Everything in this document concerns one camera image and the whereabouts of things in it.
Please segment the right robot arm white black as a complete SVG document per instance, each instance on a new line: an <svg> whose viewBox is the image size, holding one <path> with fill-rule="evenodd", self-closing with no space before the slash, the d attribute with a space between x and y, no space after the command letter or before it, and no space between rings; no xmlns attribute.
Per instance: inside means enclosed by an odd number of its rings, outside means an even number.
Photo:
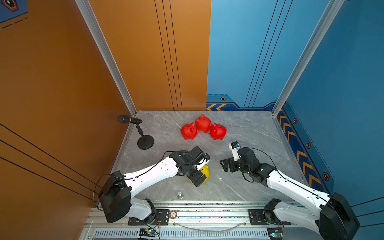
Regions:
<svg viewBox="0 0 384 240"><path fill-rule="evenodd" d="M250 176L250 183L258 183L276 190L297 203L291 206L279 199L270 200L262 213L269 225L289 222L319 234L324 240L351 240L361 224L346 198L306 186L279 171L275 164L261 163L254 148L230 144L232 157L220 161L225 172L241 172Z"/></svg>

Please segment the yellow piggy bank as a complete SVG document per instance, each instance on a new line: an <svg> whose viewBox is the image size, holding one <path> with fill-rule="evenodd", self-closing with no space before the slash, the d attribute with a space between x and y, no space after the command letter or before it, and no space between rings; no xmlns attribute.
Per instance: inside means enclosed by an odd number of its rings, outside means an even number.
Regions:
<svg viewBox="0 0 384 240"><path fill-rule="evenodd" d="M209 179L209 177L210 177L210 172L209 172L209 167L208 166L204 166L204 167L202 167L200 170L196 170L195 171L195 173L193 174L193 175L195 175L197 172L203 172L207 177L208 177L208 179Z"/></svg>

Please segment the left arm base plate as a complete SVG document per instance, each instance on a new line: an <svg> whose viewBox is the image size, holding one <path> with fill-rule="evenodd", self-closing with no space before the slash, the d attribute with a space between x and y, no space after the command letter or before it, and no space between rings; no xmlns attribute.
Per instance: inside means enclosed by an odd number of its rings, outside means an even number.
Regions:
<svg viewBox="0 0 384 240"><path fill-rule="evenodd" d="M148 217L144 220L139 220L137 218L129 218L128 225L129 226L167 226L170 220L170 210L169 209L159 209L157 213Z"/></svg>

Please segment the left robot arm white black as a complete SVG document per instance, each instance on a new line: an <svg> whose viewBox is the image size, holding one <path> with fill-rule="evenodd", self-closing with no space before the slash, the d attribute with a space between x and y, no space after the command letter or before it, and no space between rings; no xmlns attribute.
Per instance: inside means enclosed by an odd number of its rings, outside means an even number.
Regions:
<svg viewBox="0 0 384 240"><path fill-rule="evenodd" d="M170 152L168 157L140 171L126 174L116 171L109 174L98 193L106 221L111 224L123 218L136 218L144 225L151 224L157 217L153 202L137 199L136 195L175 176L187 177L195 187L199 187L208 179L203 169L207 167L210 158L201 148L194 147L190 151Z"/></svg>

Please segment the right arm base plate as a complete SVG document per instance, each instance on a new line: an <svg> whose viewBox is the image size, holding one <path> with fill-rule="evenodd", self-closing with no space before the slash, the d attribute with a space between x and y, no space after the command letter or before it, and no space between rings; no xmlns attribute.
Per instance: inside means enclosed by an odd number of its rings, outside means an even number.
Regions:
<svg viewBox="0 0 384 240"><path fill-rule="evenodd" d="M249 220L251 226L266 226L266 225L271 225L271 226L290 226L290 222L281 222L278 219L274 220L267 220L267 218L263 214L264 210L262 209L249 209L248 214L249 214Z"/></svg>

